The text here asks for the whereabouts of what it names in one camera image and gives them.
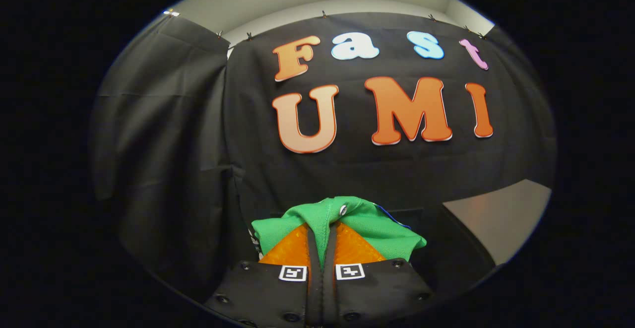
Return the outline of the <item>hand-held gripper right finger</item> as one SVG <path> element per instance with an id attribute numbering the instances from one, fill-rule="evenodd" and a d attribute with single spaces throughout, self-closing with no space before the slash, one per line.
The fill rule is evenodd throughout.
<path id="1" fill-rule="evenodd" d="M 323 272 L 327 328 L 401 328 L 435 292 L 403 258 L 388 260 L 352 228 L 331 224 Z"/>

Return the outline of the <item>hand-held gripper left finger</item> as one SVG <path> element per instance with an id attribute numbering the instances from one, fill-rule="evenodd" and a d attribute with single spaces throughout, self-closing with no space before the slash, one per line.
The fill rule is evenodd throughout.
<path id="1" fill-rule="evenodd" d="M 321 295 L 315 234 L 302 224 L 258 262 L 230 267 L 206 307 L 248 328 L 315 328 Z"/>

